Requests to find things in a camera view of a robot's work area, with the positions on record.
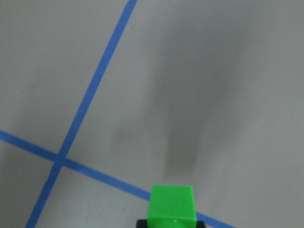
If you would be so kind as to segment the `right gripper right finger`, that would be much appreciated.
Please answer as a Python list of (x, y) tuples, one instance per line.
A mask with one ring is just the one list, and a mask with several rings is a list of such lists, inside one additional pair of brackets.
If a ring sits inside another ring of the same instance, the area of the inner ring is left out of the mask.
[(204, 223), (204, 221), (197, 221), (197, 223), (196, 223), (196, 228), (205, 228), (205, 223)]

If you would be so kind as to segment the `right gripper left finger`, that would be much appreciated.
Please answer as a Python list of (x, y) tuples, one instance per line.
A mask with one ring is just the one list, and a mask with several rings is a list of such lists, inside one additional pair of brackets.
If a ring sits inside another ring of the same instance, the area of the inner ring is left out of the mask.
[(139, 219), (136, 221), (136, 228), (147, 228), (147, 220), (146, 219)]

